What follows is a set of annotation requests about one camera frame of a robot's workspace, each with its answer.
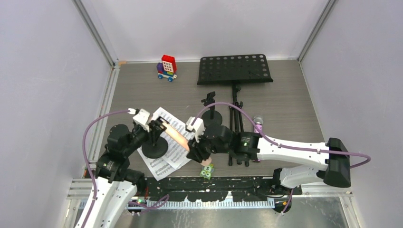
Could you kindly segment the black microphone stand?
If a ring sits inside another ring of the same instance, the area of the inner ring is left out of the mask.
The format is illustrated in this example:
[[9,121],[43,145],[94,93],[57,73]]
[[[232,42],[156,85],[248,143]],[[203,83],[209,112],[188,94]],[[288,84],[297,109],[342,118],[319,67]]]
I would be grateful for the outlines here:
[[[215,91],[212,91],[208,93],[206,95],[206,98],[202,99],[201,102],[205,107],[207,107],[208,105],[215,103],[214,99],[215,95],[216,95]],[[201,117],[205,127],[208,127],[211,124],[218,124],[218,125],[222,124],[222,115],[215,110],[215,106],[209,107],[209,109],[205,111]]]
[[[164,123],[168,123],[164,118],[158,117],[157,119],[161,119]],[[150,159],[158,159],[161,158],[163,155],[166,154],[168,150],[168,142],[163,137],[159,137],[157,142],[151,142],[149,138],[145,143],[143,143],[142,153],[145,157]]]

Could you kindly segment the sheet music page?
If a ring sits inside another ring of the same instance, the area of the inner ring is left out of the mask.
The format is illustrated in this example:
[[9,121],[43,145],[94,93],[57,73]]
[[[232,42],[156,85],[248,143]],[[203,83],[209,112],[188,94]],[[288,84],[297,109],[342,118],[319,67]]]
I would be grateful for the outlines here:
[[[187,140],[193,137],[192,133],[185,130],[185,123],[169,113],[162,107],[159,107],[153,114],[153,117],[162,117],[167,120],[169,124],[183,135]],[[170,164],[174,169],[179,169],[182,165],[186,164],[190,160],[186,158],[187,151],[172,139],[166,132],[161,134],[161,137],[168,142],[168,150],[165,155],[162,156],[163,160]]]
[[139,149],[138,152],[157,181],[166,178],[190,161],[186,157],[185,149],[168,150],[164,156],[157,159],[147,158],[142,149]]

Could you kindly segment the black music stand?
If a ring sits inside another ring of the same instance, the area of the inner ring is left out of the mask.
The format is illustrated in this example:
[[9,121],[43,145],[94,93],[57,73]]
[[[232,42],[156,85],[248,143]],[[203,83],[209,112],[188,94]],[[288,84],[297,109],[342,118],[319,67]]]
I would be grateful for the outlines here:
[[[197,85],[230,84],[232,104],[242,109],[243,102],[237,100],[241,83],[269,83],[273,79],[269,73],[265,55],[240,55],[202,57]],[[241,112],[230,109],[230,130],[243,132]]]

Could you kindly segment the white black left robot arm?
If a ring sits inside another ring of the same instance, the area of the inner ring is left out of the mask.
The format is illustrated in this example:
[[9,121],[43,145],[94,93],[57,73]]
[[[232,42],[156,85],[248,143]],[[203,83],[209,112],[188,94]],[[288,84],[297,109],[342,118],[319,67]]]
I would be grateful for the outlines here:
[[151,121],[150,131],[139,124],[132,131],[125,124],[117,124],[109,131],[105,153],[98,158],[93,187],[77,228],[113,228],[133,196],[145,193],[144,173],[129,168],[129,156],[150,145],[166,151],[161,133],[166,130],[161,118]]

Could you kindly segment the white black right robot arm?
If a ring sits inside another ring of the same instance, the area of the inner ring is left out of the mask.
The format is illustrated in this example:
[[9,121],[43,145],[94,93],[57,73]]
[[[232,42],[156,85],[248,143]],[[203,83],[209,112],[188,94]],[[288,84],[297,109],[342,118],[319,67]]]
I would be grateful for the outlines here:
[[186,125],[194,133],[188,142],[187,158],[203,163],[211,154],[225,153],[239,161],[276,160],[296,163],[294,168],[273,172],[271,188],[278,195],[301,184],[323,181],[338,188],[351,187],[350,159],[336,138],[328,142],[305,143],[284,141],[255,132],[235,133],[223,125]]

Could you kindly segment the purple glitter microphone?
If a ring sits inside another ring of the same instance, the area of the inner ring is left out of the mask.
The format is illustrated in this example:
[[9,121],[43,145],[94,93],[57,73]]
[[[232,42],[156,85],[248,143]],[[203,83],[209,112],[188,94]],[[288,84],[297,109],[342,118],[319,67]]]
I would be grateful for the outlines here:
[[256,126],[254,127],[254,132],[255,132],[255,133],[263,132],[263,123],[264,123],[263,117],[260,116],[260,115],[256,115],[256,116],[254,116],[254,118],[253,118],[253,122],[254,122],[254,124],[256,125]]

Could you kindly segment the beige microphone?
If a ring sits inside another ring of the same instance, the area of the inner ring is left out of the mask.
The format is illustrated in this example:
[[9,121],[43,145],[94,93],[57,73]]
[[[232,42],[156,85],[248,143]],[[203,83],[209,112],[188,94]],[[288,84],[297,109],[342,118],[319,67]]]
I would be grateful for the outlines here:
[[166,128],[165,132],[174,139],[180,146],[182,146],[187,152],[190,152],[190,147],[188,145],[188,140],[181,135],[176,129],[174,129],[168,123],[162,123],[162,125]]

